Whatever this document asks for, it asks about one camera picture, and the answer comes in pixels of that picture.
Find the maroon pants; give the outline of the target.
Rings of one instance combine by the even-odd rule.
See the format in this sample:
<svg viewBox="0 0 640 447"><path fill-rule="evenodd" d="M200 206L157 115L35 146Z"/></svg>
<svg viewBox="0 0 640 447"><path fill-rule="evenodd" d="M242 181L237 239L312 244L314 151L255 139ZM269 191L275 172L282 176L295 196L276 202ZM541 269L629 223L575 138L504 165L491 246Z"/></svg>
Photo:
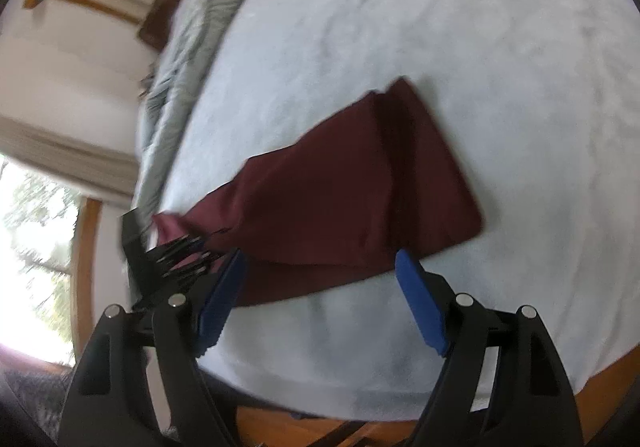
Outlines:
<svg viewBox="0 0 640 447"><path fill-rule="evenodd" d="M160 241L202 236L242 250L239 304L303 297L390 271L483 229L471 188L413 85L398 79L288 147L248 159L182 214L154 216Z"/></svg>

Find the wooden framed window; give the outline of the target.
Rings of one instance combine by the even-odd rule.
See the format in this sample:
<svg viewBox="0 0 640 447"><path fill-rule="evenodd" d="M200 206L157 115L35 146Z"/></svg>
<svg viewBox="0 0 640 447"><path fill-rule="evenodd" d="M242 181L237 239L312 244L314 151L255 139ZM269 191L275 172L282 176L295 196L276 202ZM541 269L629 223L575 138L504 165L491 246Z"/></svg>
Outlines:
<svg viewBox="0 0 640 447"><path fill-rule="evenodd" d="M73 246L84 193L1 158L1 344L72 366Z"/></svg>

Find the beige striped curtain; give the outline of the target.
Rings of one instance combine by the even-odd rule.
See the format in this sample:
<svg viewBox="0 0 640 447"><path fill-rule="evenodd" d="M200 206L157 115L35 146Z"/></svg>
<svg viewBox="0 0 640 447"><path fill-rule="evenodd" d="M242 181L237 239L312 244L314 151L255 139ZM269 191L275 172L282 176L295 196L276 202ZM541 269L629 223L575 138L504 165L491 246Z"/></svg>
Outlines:
<svg viewBox="0 0 640 447"><path fill-rule="evenodd" d="M138 163L123 152L1 117L1 153L112 204L134 198Z"/></svg>

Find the grey rumpled blanket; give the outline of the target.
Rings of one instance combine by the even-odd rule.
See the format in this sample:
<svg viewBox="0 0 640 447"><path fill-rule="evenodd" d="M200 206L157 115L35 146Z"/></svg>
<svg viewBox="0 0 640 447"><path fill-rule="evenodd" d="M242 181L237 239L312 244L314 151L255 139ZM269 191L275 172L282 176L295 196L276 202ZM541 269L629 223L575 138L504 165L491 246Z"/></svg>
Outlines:
<svg viewBox="0 0 640 447"><path fill-rule="evenodd" d="M219 45L244 0L180 0L138 118L140 170L132 207L149 230L191 111Z"/></svg>

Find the white bed sheet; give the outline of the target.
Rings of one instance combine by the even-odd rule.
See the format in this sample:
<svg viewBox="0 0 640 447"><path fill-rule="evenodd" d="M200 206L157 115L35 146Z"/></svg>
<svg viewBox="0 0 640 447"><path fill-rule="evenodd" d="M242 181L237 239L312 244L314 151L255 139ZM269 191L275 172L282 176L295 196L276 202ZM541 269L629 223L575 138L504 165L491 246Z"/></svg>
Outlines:
<svg viewBox="0 0 640 447"><path fill-rule="evenodd" d="M252 261L209 375L416 419L442 359L393 271L540 311L573 389L639 343L633 0L245 0L160 204Z"/></svg>

